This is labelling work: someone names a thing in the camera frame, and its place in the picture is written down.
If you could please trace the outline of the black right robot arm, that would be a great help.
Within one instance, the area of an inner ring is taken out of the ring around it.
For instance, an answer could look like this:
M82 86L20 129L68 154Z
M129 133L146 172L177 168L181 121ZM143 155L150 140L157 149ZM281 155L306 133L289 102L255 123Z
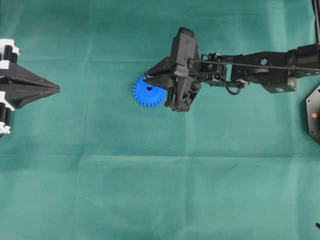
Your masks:
M144 82L167 91L164 105L174 112L188 112L201 84L225 88L236 96L250 84L269 93L294 92L297 80L319 75L320 46L300 46L287 52L263 51L248 55L209 53L185 58L185 65L169 57L144 74Z

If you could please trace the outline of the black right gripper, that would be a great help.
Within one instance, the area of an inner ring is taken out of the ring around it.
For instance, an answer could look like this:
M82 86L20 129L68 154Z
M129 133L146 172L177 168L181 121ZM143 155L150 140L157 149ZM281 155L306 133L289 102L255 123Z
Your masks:
M220 57L215 53L202 54L192 61L192 68L186 78L170 74L171 58L165 57L156 65L148 69L144 75L147 83L152 86L167 90L164 106L174 112L188 112L201 89L201 83L212 86L222 84L227 80L227 66L218 64Z

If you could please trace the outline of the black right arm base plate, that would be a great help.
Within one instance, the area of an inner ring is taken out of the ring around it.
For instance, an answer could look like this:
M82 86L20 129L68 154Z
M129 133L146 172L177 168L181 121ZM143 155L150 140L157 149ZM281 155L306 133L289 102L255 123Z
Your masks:
M318 144L320 143L320 86L306 98L306 115L308 133Z

